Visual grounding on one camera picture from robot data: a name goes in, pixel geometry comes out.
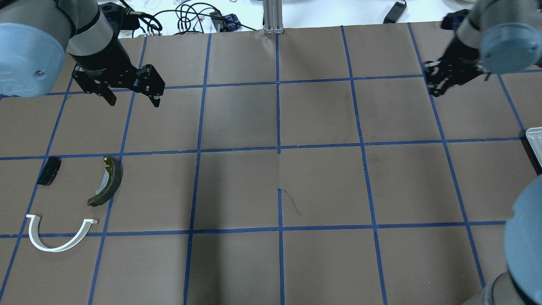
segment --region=white floor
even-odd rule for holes
[[[175,0],[127,0],[135,10],[154,14],[161,10],[174,9]],[[240,22],[255,28],[262,28],[263,7],[258,0],[203,0],[220,9],[223,15],[235,14]],[[472,3],[464,0],[407,0],[408,6],[399,22],[439,21],[449,12],[471,8]],[[354,24],[382,23],[395,0],[283,0],[283,22],[285,28],[313,28],[349,26]],[[205,8],[201,5],[198,11]],[[164,26],[163,35],[177,32],[178,18],[174,12],[163,13],[158,19]],[[209,18],[204,20],[204,32],[212,33]],[[131,33],[121,33],[129,37]]]

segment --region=light blue cap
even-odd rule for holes
[[[523,23],[503,23],[484,32],[479,50],[487,71],[519,72],[540,60],[542,35]]]
[[[17,23],[0,23],[0,41],[0,93],[26,98],[49,93],[64,66],[60,43]]]
[[[506,222],[508,269],[521,290],[542,304],[542,175],[523,190]]]

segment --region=white tray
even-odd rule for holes
[[[527,140],[529,140],[529,144],[533,148],[538,163],[542,165],[542,127],[527,129],[525,136],[527,136]]]

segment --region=white curved object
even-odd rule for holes
[[[79,232],[77,232],[77,234],[69,242],[63,244],[60,247],[48,248],[41,242],[40,237],[37,233],[37,228],[40,225],[41,217],[27,214],[27,218],[30,218],[30,225],[28,227],[28,237],[30,237],[30,241],[32,242],[34,247],[45,252],[62,252],[73,248],[76,244],[83,240],[85,235],[87,235],[88,230],[91,229],[92,224],[98,223],[98,221],[94,219],[84,219],[81,228],[79,228]]]

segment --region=metal post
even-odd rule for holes
[[[263,0],[264,33],[283,34],[282,0]]]

